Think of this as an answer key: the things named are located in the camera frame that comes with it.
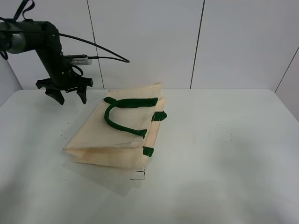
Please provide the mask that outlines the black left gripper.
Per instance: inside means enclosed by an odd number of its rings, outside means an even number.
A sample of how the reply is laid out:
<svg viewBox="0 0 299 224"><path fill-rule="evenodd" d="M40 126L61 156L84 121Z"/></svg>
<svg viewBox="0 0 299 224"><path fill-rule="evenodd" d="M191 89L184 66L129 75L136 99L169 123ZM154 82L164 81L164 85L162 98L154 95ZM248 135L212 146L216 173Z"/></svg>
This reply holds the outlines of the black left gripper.
<svg viewBox="0 0 299 224"><path fill-rule="evenodd" d="M70 91L77 89L77 94L80 97L83 104L86 104L86 90L87 87L93 86L93 80L91 78L83 77L83 71L80 70L79 75L73 69L65 70L58 73L49 73L49 78L38 80L36 86L38 89L46 88L45 94L60 105L64 104L64 97L61 91Z"/></svg>

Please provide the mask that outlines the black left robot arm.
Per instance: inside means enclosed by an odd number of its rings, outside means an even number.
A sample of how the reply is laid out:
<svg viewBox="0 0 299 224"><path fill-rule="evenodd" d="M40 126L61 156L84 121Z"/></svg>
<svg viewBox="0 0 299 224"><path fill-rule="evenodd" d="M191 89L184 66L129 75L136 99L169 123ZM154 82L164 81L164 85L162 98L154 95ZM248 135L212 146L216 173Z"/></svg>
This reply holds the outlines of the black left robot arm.
<svg viewBox="0 0 299 224"><path fill-rule="evenodd" d="M46 21L24 20L15 22L2 19L0 24L0 54L7 60L8 53L20 54L36 51L49 78L38 80L38 89L44 88L46 95L64 104L62 92L75 91L87 102L86 89L93 86L90 78L83 77L83 71L74 61L86 55L68 55L62 52L58 29Z"/></svg>

